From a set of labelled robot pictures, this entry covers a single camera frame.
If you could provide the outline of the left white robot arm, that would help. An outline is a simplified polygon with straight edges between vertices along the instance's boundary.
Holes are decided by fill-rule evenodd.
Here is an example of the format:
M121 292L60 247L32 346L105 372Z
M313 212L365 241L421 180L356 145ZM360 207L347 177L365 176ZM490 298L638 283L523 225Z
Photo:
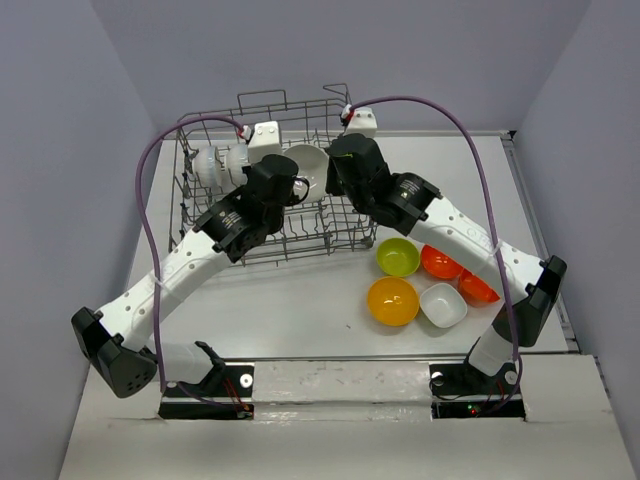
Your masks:
M119 398L142 390L162 368L147 342L160 323L205 281L265 243L297 202L298 165L269 154L246 170L244 185L214 203L181 242L118 298L97 310L80 308L71 325L80 350Z

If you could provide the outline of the green plastic bowl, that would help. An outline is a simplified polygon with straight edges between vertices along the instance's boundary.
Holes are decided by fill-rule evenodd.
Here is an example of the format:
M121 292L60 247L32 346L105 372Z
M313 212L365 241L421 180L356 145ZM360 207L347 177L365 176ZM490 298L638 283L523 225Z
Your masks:
M389 238L378 246L376 262L386 275L407 277L418 270L420 253L409 240Z

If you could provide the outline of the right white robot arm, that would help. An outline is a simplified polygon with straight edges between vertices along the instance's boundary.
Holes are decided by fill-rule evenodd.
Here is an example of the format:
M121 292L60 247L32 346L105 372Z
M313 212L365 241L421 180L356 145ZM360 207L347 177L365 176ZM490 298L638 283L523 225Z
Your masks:
M391 172L371 138L342 135L326 152L328 193L346 196L358 213L442 252L503 299L460 368L468 390L486 390L512 361L514 348L536 344L559 296L566 262L555 255L543 260L493 240L437 187L410 172Z

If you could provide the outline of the yellow plastic bowl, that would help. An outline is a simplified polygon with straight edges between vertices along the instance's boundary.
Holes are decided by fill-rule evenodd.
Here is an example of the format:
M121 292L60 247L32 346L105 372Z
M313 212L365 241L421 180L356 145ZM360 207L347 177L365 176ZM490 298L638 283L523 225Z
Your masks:
M408 325L420 309L415 288L405 279L394 276L376 280L368 290L366 304L376 321L392 327Z

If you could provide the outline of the orange round plastic bowl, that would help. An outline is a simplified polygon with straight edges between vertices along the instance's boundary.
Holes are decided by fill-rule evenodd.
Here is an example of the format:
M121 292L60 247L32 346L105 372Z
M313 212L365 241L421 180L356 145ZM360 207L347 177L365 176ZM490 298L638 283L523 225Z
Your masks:
M420 258L426 272L441 280L454 280L463 271L460 264L429 245L422 247Z

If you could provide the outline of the white round bowl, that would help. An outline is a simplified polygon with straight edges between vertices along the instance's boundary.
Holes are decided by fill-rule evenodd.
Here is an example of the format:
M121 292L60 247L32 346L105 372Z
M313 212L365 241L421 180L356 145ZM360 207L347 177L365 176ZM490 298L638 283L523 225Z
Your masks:
M310 144L292 146L284 155L298 165L298 176L306 177L310 182L309 196L304 203L316 202L325 195L329 157L325 151Z
M200 149L192 162L192 169L203 187L216 190L220 180L218 148L206 146Z
M236 144L229 148L224 158L226 179L233 187L239 187L247 182L245 169L250 167L248 147L246 144Z

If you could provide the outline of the white square bowl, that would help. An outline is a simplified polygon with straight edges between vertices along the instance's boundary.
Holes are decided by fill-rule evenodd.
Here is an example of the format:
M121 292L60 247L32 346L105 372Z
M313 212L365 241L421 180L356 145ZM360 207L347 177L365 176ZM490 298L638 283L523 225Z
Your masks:
M420 308L437 328L447 329L460 323L468 314L461 294L450 284L437 283L420 295Z

